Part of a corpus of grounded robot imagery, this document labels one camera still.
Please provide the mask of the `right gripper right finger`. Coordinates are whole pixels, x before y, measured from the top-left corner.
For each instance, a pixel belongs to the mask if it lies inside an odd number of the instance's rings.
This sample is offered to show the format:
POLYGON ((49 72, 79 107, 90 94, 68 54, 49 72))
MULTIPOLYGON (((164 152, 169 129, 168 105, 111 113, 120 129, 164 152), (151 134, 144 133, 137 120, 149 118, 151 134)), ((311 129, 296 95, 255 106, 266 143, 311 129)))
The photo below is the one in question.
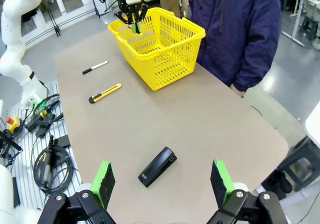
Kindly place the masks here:
POLYGON ((275 193, 264 191, 255 196, 244 189, 236 189, 223 160, 213 160, 210 182, 218 210, 208 220, 209 224, 288 223, 275 193))

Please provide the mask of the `person's left hand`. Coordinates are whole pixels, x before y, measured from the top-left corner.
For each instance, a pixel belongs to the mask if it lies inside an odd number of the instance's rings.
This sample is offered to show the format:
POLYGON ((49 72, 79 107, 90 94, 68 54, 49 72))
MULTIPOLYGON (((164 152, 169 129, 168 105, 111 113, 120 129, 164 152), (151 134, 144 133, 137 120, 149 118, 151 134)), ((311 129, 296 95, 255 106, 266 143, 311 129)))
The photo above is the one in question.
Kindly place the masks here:
POLYGON ((236 93, 240 98, 243 98, 245 96, 246 91, 240 91, 238 90, 233 84, 229 86, 229 88, 236 93))

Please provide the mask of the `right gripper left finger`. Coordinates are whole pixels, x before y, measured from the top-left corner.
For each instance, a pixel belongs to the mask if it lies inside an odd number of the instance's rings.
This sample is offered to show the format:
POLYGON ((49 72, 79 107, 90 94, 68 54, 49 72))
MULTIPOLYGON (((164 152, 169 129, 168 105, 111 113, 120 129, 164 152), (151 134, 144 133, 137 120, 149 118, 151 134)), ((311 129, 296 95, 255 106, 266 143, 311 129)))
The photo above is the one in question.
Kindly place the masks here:
POLYGON ((39 217, 39 224, 114 224, 116 221, 107 212, 115 186, 112 165, 103 161, 88 189, 72 196, 56 193, 49 197, 39 217))

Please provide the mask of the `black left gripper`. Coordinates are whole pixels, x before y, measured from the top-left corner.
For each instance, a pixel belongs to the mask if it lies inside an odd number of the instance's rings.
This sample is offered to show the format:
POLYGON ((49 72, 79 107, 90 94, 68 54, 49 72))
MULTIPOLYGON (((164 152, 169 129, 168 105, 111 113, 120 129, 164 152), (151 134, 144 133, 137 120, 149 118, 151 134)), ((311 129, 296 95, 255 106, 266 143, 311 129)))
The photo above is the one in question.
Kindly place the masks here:
POLYGON ((133 33, 140 34, 140 23, 145 18, 148 7, 145 6, 143 0, 136 1, 134 3, 128 4, 126 0, 118 0, 118 7, 120 11, 116 12, 114 15, 122 21, 124 24, 127 25, 129 29, 133 33), (132 15, 125 15, 125 13, 135 13, 136 12, 136 23, 132 15))

